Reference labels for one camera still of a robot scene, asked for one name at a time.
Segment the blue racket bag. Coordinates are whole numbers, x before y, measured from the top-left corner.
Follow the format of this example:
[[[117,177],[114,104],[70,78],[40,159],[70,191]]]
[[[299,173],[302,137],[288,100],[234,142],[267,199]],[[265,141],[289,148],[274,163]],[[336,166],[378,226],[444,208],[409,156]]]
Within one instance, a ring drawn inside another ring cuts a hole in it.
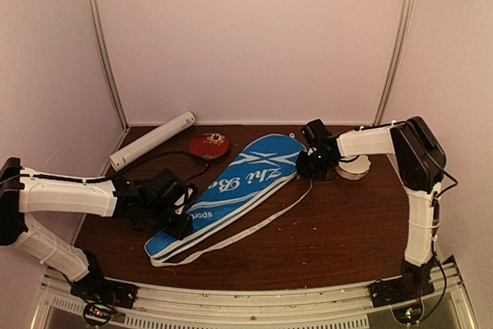
[[[159,231],[145,245],[154,267],[228,227],[259,206],[296,175],[298,155],[306,146],[291,136],[268,134],[247,145],[186,211],[193,232],[181,240]]]

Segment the white shuttlecock tube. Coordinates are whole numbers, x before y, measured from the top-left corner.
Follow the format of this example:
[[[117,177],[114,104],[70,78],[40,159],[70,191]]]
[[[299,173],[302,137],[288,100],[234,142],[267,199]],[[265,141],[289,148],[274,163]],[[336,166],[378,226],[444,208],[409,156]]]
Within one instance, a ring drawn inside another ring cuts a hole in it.
[[[178,133],[181,133],[183,130],[190,128],[195,121],[196,117],[190,111],[178,115],[114,152],[109,156],[110,165],[116,172],[126,168],[141,156],[147,154]]]

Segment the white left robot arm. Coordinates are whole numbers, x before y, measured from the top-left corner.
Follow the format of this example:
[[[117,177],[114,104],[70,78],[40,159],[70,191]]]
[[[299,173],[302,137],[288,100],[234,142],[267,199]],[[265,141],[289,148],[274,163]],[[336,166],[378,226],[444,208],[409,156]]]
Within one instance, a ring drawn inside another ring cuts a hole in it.
[[[17,157],[1,167],[1,244],[13,246],[60,271],[94,301],[111,293],[97,258],[67,244],[41,225],[34,212],[88,213],[136,223],[151,218],[161,231],[181,239],[191,234],[187,215],[197,193],[194,184],[164,169],[150,180],[109,177],[77,178],[22,166]]]

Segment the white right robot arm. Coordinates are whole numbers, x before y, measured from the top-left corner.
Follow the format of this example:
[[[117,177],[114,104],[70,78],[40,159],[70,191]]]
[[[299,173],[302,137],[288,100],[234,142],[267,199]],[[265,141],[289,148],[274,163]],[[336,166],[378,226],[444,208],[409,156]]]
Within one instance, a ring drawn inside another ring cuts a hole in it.
[[[446,155],[427,123],[414,116],[379,126],[361,126],[333,134],[320,119],[301,128],[308,148],[300,152],[297,172],[323,181],[343,162],[356,163],[364,156],[391,154],[409,201],[407,246],[395,293],[411,299],[429,280],[434,245],[440,223],[439,198],[445,176]]]

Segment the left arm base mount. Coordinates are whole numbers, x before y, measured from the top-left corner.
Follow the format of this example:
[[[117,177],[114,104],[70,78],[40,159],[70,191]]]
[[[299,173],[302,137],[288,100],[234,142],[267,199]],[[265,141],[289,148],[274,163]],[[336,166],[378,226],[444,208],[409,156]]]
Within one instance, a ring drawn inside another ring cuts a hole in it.
[[[90,327],[107,325],[119,308],[132,309],[138,292],[135,284],[106,279],[97,283],[69,280],[69,285],[70,293],[85,303],[82,318]]]

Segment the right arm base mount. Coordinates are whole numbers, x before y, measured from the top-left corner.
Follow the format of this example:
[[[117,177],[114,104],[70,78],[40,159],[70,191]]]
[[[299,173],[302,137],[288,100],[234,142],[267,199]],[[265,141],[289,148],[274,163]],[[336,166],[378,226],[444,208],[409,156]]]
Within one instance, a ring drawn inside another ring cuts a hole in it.
[[[417,325],[424,318],[424,297],[435,292],[428,281],[419,290],[408,290],[402,277],[376,280],[368,286],[373,308],[391,308],[393,318],[406,326]]]

